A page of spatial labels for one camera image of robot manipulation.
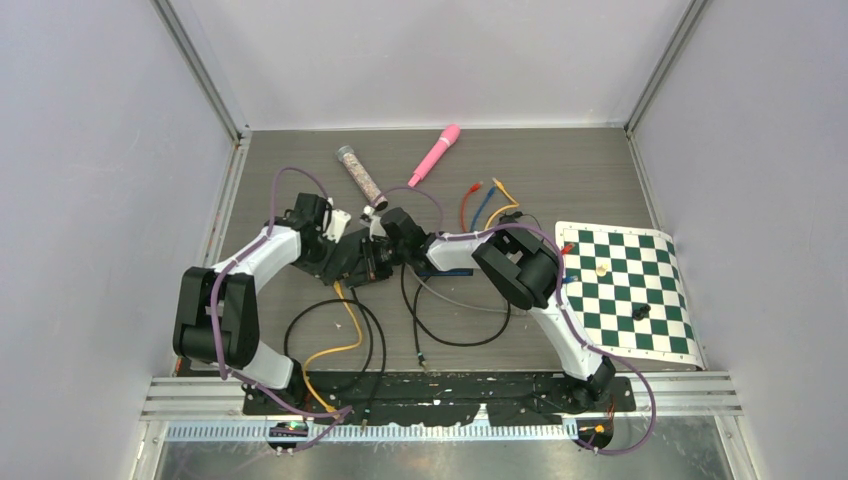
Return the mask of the dark grey network switch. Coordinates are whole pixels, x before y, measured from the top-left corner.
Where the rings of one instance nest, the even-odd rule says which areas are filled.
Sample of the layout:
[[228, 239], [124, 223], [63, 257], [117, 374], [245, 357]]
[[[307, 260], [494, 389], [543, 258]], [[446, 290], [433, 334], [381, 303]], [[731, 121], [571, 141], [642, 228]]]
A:
[[362, 241], [369, 238], [365, 228], [345, 234], [334, 246], [322, 271], [321, 280], [325, 285], [335, 282], [345, 287], [359, 287], [370, 282]]

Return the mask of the small black TP-Link switch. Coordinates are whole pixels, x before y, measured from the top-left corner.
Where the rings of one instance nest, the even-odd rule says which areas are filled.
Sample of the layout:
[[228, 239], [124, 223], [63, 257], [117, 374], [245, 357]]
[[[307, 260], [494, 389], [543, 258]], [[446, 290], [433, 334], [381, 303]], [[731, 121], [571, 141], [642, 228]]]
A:
[[474, 275], [474, 270], [470, 268], [454, 268], [450, 270], [415, 269], [414, 272], [419, 278], [471, 277]]

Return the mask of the black power adapter with cord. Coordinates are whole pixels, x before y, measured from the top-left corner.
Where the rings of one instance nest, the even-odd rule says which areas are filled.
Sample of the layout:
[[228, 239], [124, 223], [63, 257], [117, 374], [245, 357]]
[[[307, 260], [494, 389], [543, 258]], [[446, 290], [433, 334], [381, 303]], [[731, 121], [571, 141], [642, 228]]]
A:
[[519, 222], [519, 223], [529, 222], [530, 224], [534, 224], [536, 226], [536, 228], [539, 229], [539, 230], [544, 229], [541, 222], [538, 220], [538, 218], [536, 216], [529, 214], [529, 213], [524, 213], [524, 212], [519, 211], [519, 210], [505, 214], [503, 216], [503, 219], [514, 220], [514, 221]]

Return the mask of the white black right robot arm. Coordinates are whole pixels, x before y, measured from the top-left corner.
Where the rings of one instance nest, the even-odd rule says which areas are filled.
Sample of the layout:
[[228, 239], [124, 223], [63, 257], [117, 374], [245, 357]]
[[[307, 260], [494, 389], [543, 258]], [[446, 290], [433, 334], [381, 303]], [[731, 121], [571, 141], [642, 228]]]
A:
[[565, 293], [564, 259], [549, 235], [515, 221], [470, 233], [426, 233], [401, 208], [379, 215], [366, 207], [360, 222], [381, 242], [374, 255], [379, 266], [408, 265], [418, 273], [481, 271], [510, 306], [539, 324], [577, 406], [596, 410], [610, 398], [616, 369], [578, 324]]

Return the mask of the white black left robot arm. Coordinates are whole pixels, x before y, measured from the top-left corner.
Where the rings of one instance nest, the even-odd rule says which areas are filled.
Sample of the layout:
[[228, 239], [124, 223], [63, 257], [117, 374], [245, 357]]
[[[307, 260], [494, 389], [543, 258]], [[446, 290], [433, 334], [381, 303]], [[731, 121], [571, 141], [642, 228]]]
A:
[[293, 208], [267, 220], [251, 243], [181, 279], [172, 347], [176, 355], [242, 375], [268, 390], [280, 412], [298, 412], [307, 398], [300, 364], [260, 338], [258, 294], [282, 269], [319, 278], [351, 221], [332, 199], [301, 193]]

